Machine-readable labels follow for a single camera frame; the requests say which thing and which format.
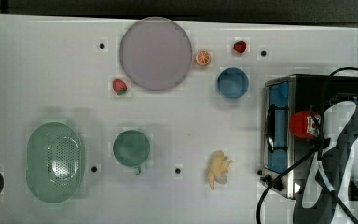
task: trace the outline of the small fruit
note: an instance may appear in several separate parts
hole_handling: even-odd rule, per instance
[[[202,50],[196,55],[196,63],[198,65],[206,66],[210,62],[211,62],[211,54],[208,51]]]
[[[238,53],[244,53],[246,51],[246,43],[244,41],[238,41],[234,44],[234,50]]]
[[[127,92],[127,85],[121,79],[116,78],[113,80],[112,86],[117,95],[124,95]]]

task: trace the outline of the strawberry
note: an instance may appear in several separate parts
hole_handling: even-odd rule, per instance
[[[244,53],[246,51],[246,43],[244,41],[238,41],[234,44],[234,50],[238,53]]]
[[[127,92],[127,85],[121,79],[116,78],[115,80],[113,80],[112,85],[113,85],[113,90],[117,95],[124,95]]]

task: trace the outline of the round plate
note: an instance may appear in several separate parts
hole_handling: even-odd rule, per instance
[[[175,22],[161,17],[136,22],[124,34],[120,62],[126,75],[148,90],[181,83],[192,63],[191,43]]]
[[[37,128],[28,140],[27,185],[45,203],[60,203],[80,186],[84,173],[84,148],[80,138],[62,123]]]

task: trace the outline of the black cable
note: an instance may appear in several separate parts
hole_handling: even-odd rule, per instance
[[[341,71],[346,71],[346,70],[351,70],[351,71],[358,71],[358,68],[356,67],[343,67],[343,68],[338,68],[337,70],[333,71],[332,73],[330,73],[329,77],[327,78],[326,82],[324,83],[324,88],[322,90],[322,95],[321,95],[321,114],[324,114],[324,95],[325,95],[325,91],[331,81],[331,79],[333,78],[333,75],[341,72]],[[313,114],[313,108],[314,106],[311,105],[310,106],[310,115],[312,117],[313,122],[316,124],[316,127],[318,128],[318,139],[319,139],[319,149],[318,149],[318,156],[317,156],[317,161],[321,161],[322,158],[322,151],[323,151],[323,146],[321,146],[321,144],[324,141],[324,132],[323,132],[323,124],[324,124],[324,117],[321,116],[321,122],[317,122],[314,114]],[[320,172],[319,173],[324,173],[324,168],[321,167],[319,168]],[[327,187],[327,185],[331,186],[331,183],[328,181],[328,179],[326,179],[326,182],[324,182],[324,185]],[[345,214],[347,214],[347,216],[353,221],[353,223],[358,224],[358,220],[356,219],[356,217],[351,213],[351,211],[348,209],[348,207],[344,204],[344,202],[341,201],[341,199],[338,197],[338,195],[336,194],[335,190],[329,190],[330,193],[333,196],[333,199],[339,204],[339,206],[344,210]]]
[[[312,117],[313,122],[315,123],[317,129],[318,129],[318,139],[320,140],[319,142],[319,147],[318,147],[318,156],[317,156],[317,160],[320,161],[322,158],[322,151],[323,151],[323,143],[324,143],[324,130],[321,126],[321,124],[318,122],[318,120],[315,117],[314,114],[314,105],[310,106],[310,116]],[[331,186],[331,183],[325,183],[324,182],[324,186],[327,187],[327,185]],[[347,216],[351,219],[351,221],[355,224],[358,224],[358,220],[357,218],[353,215],[353,213],[350,211],[350,209],[345,205],[344,202],[342,202],[342,200],[338,197],[338,194],[336,193],[335,190],[329,190],[330,194],[333,197],[333,200],[336,201],[336,203],[339,204],[339,206],[342,208],[342,210],[345,212],[345,214],[347,214]]]
[[[280,175],[278,175],[278,177],[276,177],[272,183],[270,183],[268,185],[268,187],[264,190],[263,194],[261,195],[260,199],[258,200],[258,204],[257,204],[257,211],[256,211],[256,218],[257,218],[257,224],[261,224],[261,219],[260,219],[260,213],[261,213],[261,205],[264,202],[264,199],[266,198],[267,194],[269,193],[269,191],[272,189],[272,187],[278,182],[280,181],[285,175],[289,174],[289,172],[291,172],[292,170],[294,170],[298,165],[300,165],[302,162],[304,162],[305,160],[307,160],[309,157],[311,157],[313,155],[313,153],[315,153],[317,151],[317,148],[312,148],[310,150],[310,152],[305,155],[303,158],[301,158],[301,160],[297,161],[295,164],[293,164],[292,166],[290,166],[289,168],[287,168],[285,171],[283,171]]]
[[[327,80],[324,83],[324,88],[322,89],[322,95],[321,95],[321,115],[324,113],[324,95],[325,95],[325,91],[328,87],[328,85],[330,84],[331,79],[333,78],[333,75],[342,72],[342,71],[358,71],[357,67],[342,67],[342,68],[338,68],[336,70],[334,70],[332,73],[330,73],[329,77],[327,78]],[[320,122],[321,126],[324,125],[324,117],[321,116],[321,122]]]

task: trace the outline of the orange slice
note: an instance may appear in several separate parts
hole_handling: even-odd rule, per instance
[[[206,66],[211,62],[211,54],[206,50],[202,50],[196,55],[195,60],[198,65]]]

